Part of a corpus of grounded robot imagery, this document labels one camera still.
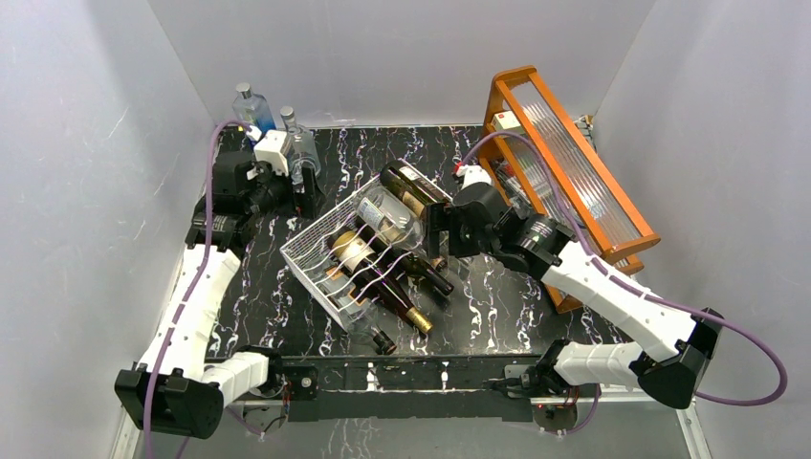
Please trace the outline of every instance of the gray wall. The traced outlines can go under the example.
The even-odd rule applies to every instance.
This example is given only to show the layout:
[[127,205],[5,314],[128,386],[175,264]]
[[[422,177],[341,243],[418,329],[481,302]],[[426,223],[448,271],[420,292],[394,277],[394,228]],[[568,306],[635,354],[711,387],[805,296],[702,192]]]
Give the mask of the gray wall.
[[334,126],[480,123],[493,75],[527,64],[594,113],[654,1],[150,3],[216,120],[246,80]]
[[104,457],[212,121],[145,1],[0,2],[0,450]]
[[[775,404],[699,406],[718,458],[811,455],[809,23],[808,2],[660,1],[596,119],[598,150],[662,235],[644,281],[745,325],[788,366]],[[753,398],[776,384],[727,332],[702,388]]]

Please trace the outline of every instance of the bottle cap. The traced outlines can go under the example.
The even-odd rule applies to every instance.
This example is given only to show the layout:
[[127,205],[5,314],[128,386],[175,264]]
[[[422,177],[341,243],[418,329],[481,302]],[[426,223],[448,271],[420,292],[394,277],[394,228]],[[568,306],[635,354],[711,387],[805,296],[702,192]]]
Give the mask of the bottle cap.
[[408,320],[411,320],[415,327],[426,335],[433,328],[433,324],[430,323],[430,320],[417,308],[409,309],[408,312],[405,313],[405,316],[408,317]]
[[243,98],[251,98],[251,85],[249,83],[239,83],[236,85],[236,92],[241,94]]
[[372,339],[375,341],[375,344],[378,345],[378,354],[390,356],[397,350],[397,344],[395,344],[383,330],[378,332]]
[[292,120],[296,117],[296,114],[293,112],[293,107],[290,105],[281,107],[281,110],[279,110],[279,115],[281,115],[283,120]]

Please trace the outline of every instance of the bottle label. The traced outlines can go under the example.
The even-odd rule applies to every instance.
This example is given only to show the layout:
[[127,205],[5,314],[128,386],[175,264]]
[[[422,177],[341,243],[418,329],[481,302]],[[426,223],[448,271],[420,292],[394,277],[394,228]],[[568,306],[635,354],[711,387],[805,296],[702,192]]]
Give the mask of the bottle label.
[[405,177],[408,178],[409,180],[420,179],[420,175],[417,174],[417,172],[415,172],[414,169],[412,169],[411,167],[406,166],[400,167],[400,172],[402,172],[403,175],[405,175]]
[[380,228],[381,220],[383,220],[383,213],[380,209],[369,201],[369,198],[363,198],[361,205],[358,206],[358,215],[371,225],[374,230]]
[[412,169],[408,166],[400,167],[400,173],[403,174],[404,177],[409,179],[413,182],[418,182],[420,185],[423,186],[423,190],[427,193],[428,197],[433,198],[437,202],[442,202],[445,200],[445,196],[442,193],[436,190],[434,184],[426,180],[423,176],[417,173],[416,170]]
[[349,269],[352,273],[358,268],[358,263],[364,258],[373,259],[375,256],[374,251],[369,249],[366,242],[360,237],[353,238],[346,244],[343,250],[338,255],[338,259],[343,262],[343,266]]
[[416,213],[418,217],[422,216],[423,210],[426,209],[426,206],[408,191],[403,192],[403,198],[401,199],[401,201],[403,201],[403,204],[405,204],[406,207],[410,208],[411,211]]

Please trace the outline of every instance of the white arm segment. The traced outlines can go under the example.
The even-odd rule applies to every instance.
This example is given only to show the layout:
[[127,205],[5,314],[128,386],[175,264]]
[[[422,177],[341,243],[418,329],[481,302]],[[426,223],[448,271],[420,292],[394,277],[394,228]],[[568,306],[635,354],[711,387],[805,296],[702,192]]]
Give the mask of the white arm segment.
[[555,372],[575,386],[602,383],[639,387],[637,376],[628,368],[642,354],[636,342],[625,344],[577,344],[563,347],[555,363]]
[[206,365],[201,383],[218,383],[228,406],[249,390],[268,380],[268,358],[255,352],[237,352],[230,359]]
[[[578,242],[568,243],[558,256],[562,263],[549,268],[541,278],[543,283],[572,295],[613,322],[655,361],[665,361],[679,354],[676,341],[687,341],[695,328],[689,314],[650,303],[624,290],[592,266],[592,257]],[[608,275],[652,295],[649,289],[613,266],[599,259],[595,262],[605,266]]]
[[[139,364],[147,365],[147,371],[154,371],[153,366],[164,343],[166,332],[174,328],[171,344],[166,349],[159,373],[168,375],[174,368],[181,368],[185,378],[200,381],[203,377],[203,360],[206,358],[211,328],[220,311],[223,294],[239,270],[239,258],[233,252],[220,252],[212,248],[208,255],[206,271],[200,277],[188,303],[184,305],[183,295],[186,294],[188,284],[203,262],[203,250],[203,244],[197,244],[193,249],[186,249],[183,254],[181,274],[161,318],[158,334],[139,361]],[[183,314],[180,321],[175,324],[178,309],[182,306]]]

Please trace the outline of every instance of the black marble table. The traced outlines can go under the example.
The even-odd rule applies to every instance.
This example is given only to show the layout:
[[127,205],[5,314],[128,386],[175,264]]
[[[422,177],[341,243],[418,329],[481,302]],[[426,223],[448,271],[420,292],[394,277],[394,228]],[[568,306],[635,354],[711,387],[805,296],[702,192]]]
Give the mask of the black marble table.
[[[403,158],[451,195],[457,189],[453,166],[478,140],[480,127],[320,129],[321,183],[326,212],[376,175],[385,163]],[[279,249],[311,222],[265,217],[249,246],[242,271],[229,286],[214,326],[208,354],[229,356],[243,344],[269,346],[284,356],[372,354],[327,316],[296,280]],[[614,343],[623,336],[588,308],[559,315],[533,279],[506,271],[477,256],[465,281],[448,301],[424,312],[434,323],[428,337],[386,312],[379,322],[397,342],[397,355],[542,354],[553,339]],[[424,307],[424,285],[409,284],[412,299]]]

